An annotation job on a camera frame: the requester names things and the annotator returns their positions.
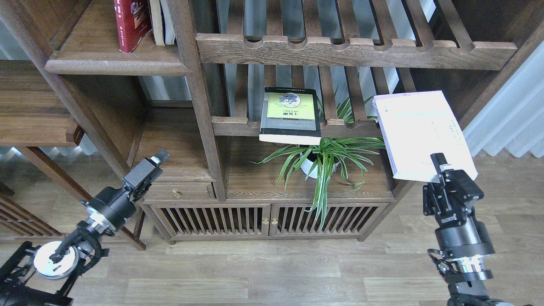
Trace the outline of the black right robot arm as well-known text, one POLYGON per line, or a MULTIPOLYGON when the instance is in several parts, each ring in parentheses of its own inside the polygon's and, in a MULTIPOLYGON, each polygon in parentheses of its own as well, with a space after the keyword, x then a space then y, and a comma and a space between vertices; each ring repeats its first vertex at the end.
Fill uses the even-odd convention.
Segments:
POLYGON ((431 154, 438 182, 423 187, 423 213, 433 215, 439 249, 428 255, 448 285, 449 306, 505 306, 488 296, 484 280, 493 277, 484 257, 495 253, 484 223, 477 221, 474 205, 482 190, 462 169, 453 169, 442 153, 431 154))

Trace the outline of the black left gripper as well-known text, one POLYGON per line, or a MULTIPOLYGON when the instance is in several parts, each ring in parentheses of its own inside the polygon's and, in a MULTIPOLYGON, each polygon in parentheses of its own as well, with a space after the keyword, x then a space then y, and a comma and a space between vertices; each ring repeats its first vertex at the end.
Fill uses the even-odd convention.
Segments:
POLYGON ((80 222, 80 228, 93 235, 114 236, 115 231, 121 229, 136 213, 134 203, 161 176, 161 164, 169 157, 169 153, 161 149, 151 158, 143 159, 125 175, 122 179, 123 188, 106 187, 90 201, 82 200, 80 203, 87 207, 89 217, 80 222))

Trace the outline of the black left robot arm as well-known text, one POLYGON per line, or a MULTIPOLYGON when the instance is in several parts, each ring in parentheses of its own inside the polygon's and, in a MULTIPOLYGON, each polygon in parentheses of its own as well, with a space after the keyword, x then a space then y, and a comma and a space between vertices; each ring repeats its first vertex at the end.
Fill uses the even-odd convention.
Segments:
POLYGON ((75 281, 109 254, 101 246, 102 237, 113 236, 136 213, 135 203, 162 174, 161 164, 168 158, 169 153, 161 149, 138 163, 122 179, 121 188, 107 187, 90 201, 83 200, 89 217, 64 240, 36 247, 24 242, 1 267, 2 306, 72 305, 68 294, 75 281), (65 283, 54 294, 33 289, 26 283, 34 273, 65 283))

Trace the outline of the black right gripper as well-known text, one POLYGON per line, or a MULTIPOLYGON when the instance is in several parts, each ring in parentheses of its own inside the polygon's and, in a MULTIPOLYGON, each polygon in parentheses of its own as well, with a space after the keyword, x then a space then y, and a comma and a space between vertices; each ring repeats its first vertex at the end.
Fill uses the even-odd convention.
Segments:
POLYGON ((446 259, 457 260, 495 253, 484 223, 477 221, 474 205, 484 192, 462 169, 453 169, 443 153, 430 155, 439 182, 423 187, 423 213, 433 215, 435 235, 446 259))

